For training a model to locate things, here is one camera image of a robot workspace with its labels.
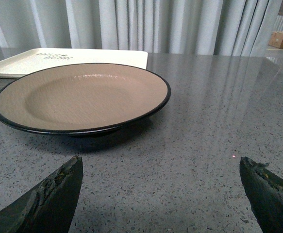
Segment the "floor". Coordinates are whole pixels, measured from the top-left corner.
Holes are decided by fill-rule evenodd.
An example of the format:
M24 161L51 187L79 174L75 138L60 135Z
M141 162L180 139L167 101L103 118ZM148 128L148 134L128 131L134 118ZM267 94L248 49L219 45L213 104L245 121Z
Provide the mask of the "floor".
M264 57L283 57L283 49L268 45Z

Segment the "countertop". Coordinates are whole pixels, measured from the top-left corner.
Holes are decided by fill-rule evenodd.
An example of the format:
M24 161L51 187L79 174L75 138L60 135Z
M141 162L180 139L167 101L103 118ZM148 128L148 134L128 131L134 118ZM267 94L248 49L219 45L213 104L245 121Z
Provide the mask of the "countertop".
M2 49L0 60L19 52ZM270 163L283 178L283 58L149 54L147 69L169 82L169 102L113 134L39 135L0 122L0 210L79 155L70 233L261 233L239 162Z

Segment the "beige plate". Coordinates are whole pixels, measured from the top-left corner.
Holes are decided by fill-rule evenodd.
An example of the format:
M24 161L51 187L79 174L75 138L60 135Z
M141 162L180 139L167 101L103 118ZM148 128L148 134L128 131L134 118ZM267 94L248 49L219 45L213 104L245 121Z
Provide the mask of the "beige plate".
M0 121L24 131L91 134L115 130L159 111L170 86L144 69L76 64L38 71L0 91Z

